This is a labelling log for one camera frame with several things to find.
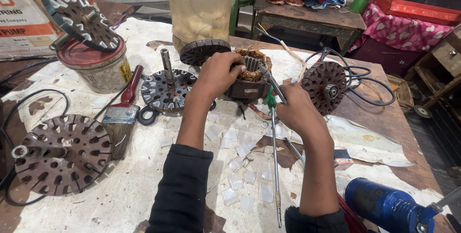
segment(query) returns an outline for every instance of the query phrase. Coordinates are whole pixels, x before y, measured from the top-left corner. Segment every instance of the person's left hand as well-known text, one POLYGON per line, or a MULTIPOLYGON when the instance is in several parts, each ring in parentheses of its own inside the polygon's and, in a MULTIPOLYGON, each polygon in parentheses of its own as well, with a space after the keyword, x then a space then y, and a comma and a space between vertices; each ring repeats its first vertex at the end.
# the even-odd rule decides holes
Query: person's left hand
POLYGON ((245 61, 237 53, 215 53, 202 65, 199 78, 187 95, 199 95, 203 101, 213 102, 247 70, 245 61))

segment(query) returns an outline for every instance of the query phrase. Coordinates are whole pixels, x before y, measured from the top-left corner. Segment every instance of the red lid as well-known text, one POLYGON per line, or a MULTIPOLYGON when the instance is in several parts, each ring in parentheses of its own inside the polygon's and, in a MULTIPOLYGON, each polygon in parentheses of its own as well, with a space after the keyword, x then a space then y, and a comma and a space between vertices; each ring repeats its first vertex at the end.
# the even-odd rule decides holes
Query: red lid
POLYGON ((125 41, 120 36, 118 36, 118 39, 120 40, 118 49, 107 53, 94 50, 83 45, 83 43, 72 39, 71 41, 67 42, 60 50, 58 50, 56 55, 58 56, 59 60, 67 65, 89 66, 99 64, 115 57, 123 50, 125 41))

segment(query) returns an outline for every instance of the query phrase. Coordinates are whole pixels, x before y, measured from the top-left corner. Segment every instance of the copper wire coil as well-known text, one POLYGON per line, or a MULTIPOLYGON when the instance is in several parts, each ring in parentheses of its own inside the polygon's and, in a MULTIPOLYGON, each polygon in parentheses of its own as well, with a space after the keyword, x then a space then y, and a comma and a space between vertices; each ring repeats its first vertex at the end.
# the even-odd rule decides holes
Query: copper wire coil
MULTIPOLYGON (((267 70, 270 72, 272 69, 272 61, 271 59, 266 56, 264 53, 262 53, 259 50, 253 49, 253 48, 237 48, 235 49, 235 53, 238 53, 242 56, 249 56, 253 57, 255 59, 259 59, 262 64, 265 65, 267 70)), ((247 81, 259 81, 263 77, 261 71, 244 71, 242 72, 238 78, 247 80, 247 81)))

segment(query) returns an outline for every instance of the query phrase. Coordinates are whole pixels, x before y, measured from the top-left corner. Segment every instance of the brush bristles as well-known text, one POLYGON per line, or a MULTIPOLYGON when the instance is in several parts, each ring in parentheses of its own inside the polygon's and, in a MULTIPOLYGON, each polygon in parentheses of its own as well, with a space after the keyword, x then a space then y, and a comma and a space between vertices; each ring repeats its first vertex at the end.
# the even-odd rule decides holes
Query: brush bristles
POLYGON ((133 124, 109 123, 106 124, 106 130, 112 138, 112 155, 111 160, 121 160, 125 158, 126 152, 131 152, 131 133, 133 124))

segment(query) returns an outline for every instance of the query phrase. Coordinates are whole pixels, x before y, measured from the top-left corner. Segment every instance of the green plastic chair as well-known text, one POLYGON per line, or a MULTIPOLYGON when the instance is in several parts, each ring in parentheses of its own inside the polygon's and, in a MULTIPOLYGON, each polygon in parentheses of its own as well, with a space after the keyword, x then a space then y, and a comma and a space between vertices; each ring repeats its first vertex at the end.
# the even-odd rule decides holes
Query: green plastic chair
MULTIPOLYGON (((238 13, 241 7, 254 5, 256 0, 232 0, 232 6, 230 7, 230 21, 229 21, 229 35, 233 36, 235 33, 235 27, 238 23, 238 13)), ((250 38, 253 37, 253 29, 255 27, 256 11, 253 10, 253 18, 251 20, 251 32, 250 38)))

